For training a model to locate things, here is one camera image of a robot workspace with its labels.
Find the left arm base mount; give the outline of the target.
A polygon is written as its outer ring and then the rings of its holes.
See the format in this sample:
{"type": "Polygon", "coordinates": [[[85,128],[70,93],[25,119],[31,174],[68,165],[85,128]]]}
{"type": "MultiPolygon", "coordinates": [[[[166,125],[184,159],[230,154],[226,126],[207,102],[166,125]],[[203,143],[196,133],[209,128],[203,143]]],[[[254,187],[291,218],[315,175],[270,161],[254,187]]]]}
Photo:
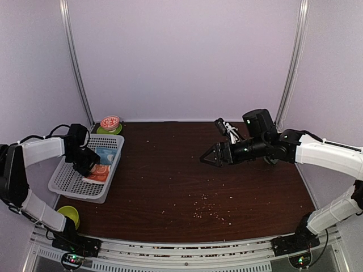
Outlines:
{"type": "Polygon", "coordinates": [[[97,257],[102,242],[99,239],[80,236],[76,243],[70,243],[62,238],[55,238],[52,241],[52,247],[65,252],[75,253],[82,257],[97,257]]]}

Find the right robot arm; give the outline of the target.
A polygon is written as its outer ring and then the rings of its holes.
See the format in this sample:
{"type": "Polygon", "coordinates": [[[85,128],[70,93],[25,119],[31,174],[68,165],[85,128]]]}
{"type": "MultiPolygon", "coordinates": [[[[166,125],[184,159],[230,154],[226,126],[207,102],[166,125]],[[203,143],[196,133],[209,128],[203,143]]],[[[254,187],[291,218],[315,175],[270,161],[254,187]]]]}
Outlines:
{"type": "Polygon", "coordinates": [[[333,193],[330,202],[305,215],[291,246],[303,250],[313,236],[343,222],[354,214],[362,213],[362,147],[331,142],[307,130],[279,131],[269,110],[255,109],[242,116],[249,137],[244,138],[238,129],[223,118],[215,120],[219,133],[226,137],[200,156],[200,161],[215,167],[237,165],[262,158],[269,165],[286,162],[297,166],[309,189],[322,192],[322,184],[332,185],[343,179],[341,192],[328,186],[333,193]]]}

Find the beige bunny print towel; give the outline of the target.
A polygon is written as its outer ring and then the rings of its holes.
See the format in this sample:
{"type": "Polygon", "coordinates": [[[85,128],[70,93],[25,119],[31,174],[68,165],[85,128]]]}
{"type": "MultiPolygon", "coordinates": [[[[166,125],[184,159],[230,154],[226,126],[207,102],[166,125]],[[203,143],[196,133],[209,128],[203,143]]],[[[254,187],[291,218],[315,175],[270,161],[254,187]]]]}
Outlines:
{"type": "Polygon", "coordinates": [[[111,166],[110,165],[96,165],[90,175],[87,177],[83,177],[82,181],[90,184],[105,184],[107,177],[110,173],[111,166]]]}

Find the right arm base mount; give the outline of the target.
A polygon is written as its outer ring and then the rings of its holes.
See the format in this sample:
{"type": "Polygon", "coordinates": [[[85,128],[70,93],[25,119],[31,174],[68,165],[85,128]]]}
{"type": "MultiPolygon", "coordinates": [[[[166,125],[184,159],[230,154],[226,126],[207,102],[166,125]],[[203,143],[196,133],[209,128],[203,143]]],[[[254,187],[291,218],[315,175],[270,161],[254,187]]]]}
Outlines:
{"type": "Polygon", "coordinates": [[[280,236],[271,240],[272,249],[275,256],[293,254],[304,250],[309,250],[320,245],[319,239],[314,236],[307,239],[297,235],[280,236]]]}

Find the blue polka dot towel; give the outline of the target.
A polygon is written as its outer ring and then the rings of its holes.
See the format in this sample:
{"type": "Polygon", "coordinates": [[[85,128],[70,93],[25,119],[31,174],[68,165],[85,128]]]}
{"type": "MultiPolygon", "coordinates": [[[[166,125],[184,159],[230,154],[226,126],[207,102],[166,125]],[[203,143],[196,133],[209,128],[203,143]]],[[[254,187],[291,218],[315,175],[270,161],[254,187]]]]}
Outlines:
{"type": "Polygon", "coordinates": [[[105,147],[96,147],[95,152],[100,157],[101,165],[112,165],[117,154],[116,149],[105,147]]]}

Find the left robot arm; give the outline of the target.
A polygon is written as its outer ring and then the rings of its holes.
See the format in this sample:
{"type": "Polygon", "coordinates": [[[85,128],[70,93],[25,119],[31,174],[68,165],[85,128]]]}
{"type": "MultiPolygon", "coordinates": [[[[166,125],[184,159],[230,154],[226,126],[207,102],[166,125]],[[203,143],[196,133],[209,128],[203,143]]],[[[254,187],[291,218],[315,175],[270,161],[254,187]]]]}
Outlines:
{"type": "Polygon", "coordinates": [[[81,124],[71,124],[67,129],[64,135],[55,135],[52,130],[46,136],[30,135],[1,145],[1,201],[11,211],[59,233],[60,243],[75,252],[82,240],[76,235],[74,221],[56,211],[32,188],[36,179],[44,182],[50,175],[49,171],[36,173],[35,164],[63,158],[74,171],[87,177],[100,162],[100,157],[88,146],[89,130],[81,124]]]}

